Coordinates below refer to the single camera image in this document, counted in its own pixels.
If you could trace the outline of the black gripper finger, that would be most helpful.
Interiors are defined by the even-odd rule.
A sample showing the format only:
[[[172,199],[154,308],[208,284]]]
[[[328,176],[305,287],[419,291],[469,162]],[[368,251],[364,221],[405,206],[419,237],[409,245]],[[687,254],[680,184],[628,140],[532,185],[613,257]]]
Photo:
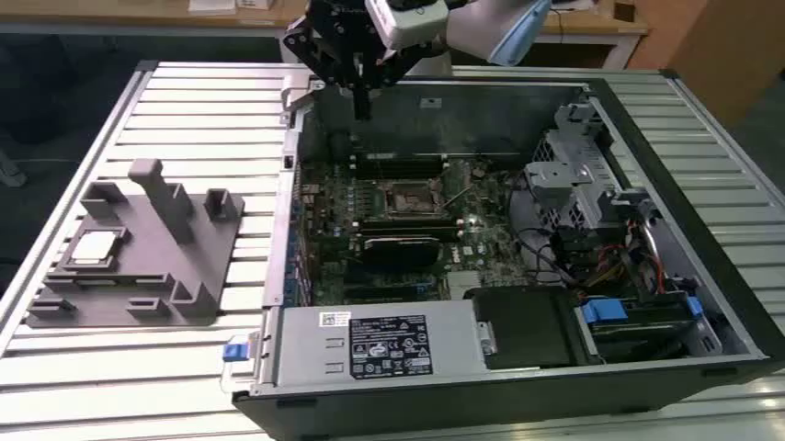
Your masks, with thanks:
[[[326,85],[336,85],[353,103],[356,120],[362,119],[362,81],[354,65],[356,51],[346,43],[340,26],[326,27],[321,33],[306,17],[298,18],[286,28],[281,42]]]
[[[383,53],[365,52],[361,57],[361,119],[369,120],[370,91],[393,85],[411,69],[411,51]]]

